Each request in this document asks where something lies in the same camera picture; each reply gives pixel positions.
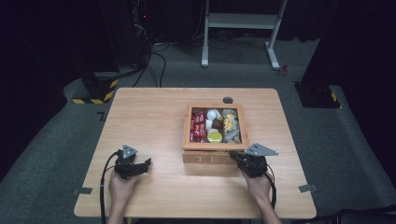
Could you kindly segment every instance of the open wooden box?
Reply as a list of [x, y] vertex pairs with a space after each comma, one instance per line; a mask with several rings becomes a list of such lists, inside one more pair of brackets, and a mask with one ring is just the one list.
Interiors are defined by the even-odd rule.
[[[216, 131], [213, 131], [214, 127], [212, 127], [212, 129], [208, 129], [210, 121], [206, 120], [213, 119], [211, 116], [214, 115], [213, 112], [209, 112], [211, 116], [209, 115], [208, 118], [207, 112], [209, 110], [219, 111], [215, 119], [221, 121], [221, 129], [217, 128], [217, 130], [219, 130], [218, 133], [221, 134], [221, 141], [218, 139], [218, 133], [211, 134]], [[201, 136], [195, 129], [197, 128], [197, 124], [200, 129], [202, 128], [202, 111], [205, 111], [205, 137]], [[235, 161], [231, 159], [229, 152], [243, 151], [249, 147], [247, 125], [244, 117], [244, 111], [241, 105], [214, 103], [188, 104], [184, 121], [182, 142], [183, 161], [185, 163], [234, 164]]]

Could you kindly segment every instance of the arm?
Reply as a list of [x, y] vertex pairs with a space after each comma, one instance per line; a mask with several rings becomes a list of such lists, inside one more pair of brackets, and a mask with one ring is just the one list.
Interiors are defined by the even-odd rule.
[[269, 193], [271, 189], [270, 180], [264, 175], [256, 178], [250, 178], [243, 171], [241, 171], [241, 173], [247, 181], [248, 191], [253, 196], [256, 204], [259, 206], [260, 213], [262, 214], [262, 223], [281, 224], [282, 222], [280, 221], [274, 208], [272, 207], [269, 198]]
[[126, 204], [131, 198], [132, 192], [134, 191], [134, 184], [138, 177], [138, 175], [135, 175], [128, 180], [124, 180], [119, 174], [116, 174], [114, 170], [111, 173], [110, 183], [108, 184], [111, 196], [111, 208], [107, 224], [122, 223]]

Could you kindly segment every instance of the wooden table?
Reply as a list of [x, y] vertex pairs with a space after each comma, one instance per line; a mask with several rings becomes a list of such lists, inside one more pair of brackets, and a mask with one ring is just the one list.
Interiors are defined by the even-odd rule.
[[[183, 163], [182, 137], [187, 103], [221, 103], [230, 96], [244, 107], [249, 142], [279, 152], [267, 157], [276, 176], [276, 212], [281, 218], [311, 218], [316, 209], [277, 92], [272, 89], [120, 88], [92, 157], [75, 214], [99, 217], [99, 183], [108, 157], [127, 144], [138, 150], [135, 163], [152, 158], [139, 177], [127, 217], [260, 217], [236, 165]], [[110, 197], [106, 174], [105, 202]]]

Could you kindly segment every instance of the gray carpet floor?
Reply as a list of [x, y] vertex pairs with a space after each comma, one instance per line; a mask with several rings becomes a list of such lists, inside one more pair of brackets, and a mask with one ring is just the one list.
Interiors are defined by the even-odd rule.
[[[338, 86], [331, 86], [341, 108], [304, 108], [293, 83], [301, 81], [318, 41], [276, 41], [276, 56], [289, 74], [279, 77], [260, 39], [239, 39], [227, 49], [209, 49], [209, 66], [201, 67], [201, 47], [156, 45], [166, 60], [163, 87], [273, 88], [279, 93], [294, 143], [312, 192], [318, 216], [340, 209], [368, 209], [396, 203], [395, 188], [378, 163]], [[225, 43], [215, 40], [221, 48]], [[163, 59], [149, 63], [158, 85]], [[138, 74], [120, 79], [117, 88], [132, 87]], [[100, 223], [98, 217], [76, 217], [74, 189], [82, 186], [111, 101], [103, 105], [71, 102], [76, 80], [64, 89], [68, 104], [24, 150], [0, 183], [0, 223]], [[136, 87], [155, 87], [146, 71]]]

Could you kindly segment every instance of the white metal frame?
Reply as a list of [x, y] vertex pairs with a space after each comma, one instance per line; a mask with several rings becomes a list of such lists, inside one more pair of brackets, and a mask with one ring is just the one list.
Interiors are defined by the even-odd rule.
[[271, 61], [273, 69], [280, 68], [279, 63], [274, 52], [274, 44], [276, 35], [279, 30], [280, 23], [282, 22], [283, 13], [285, 11], [288, 0], [282, 0], [280, 9], [276, 15], [258, 15], [258, 14], [233, 14], [233, 13], [210, 13], [209, 4], [210, 0], [206, 0], [205, 9], [205, 33], [204, 45], [202, 50], [202, 67], [209, 66], [209, 49], [208, 49], [208, 36], [209, 27], [222, 27], [222, 28], [248, 28], [248, 29], [267, 29], [273, 30], [269, 42], [265, 42], [268, 56]]

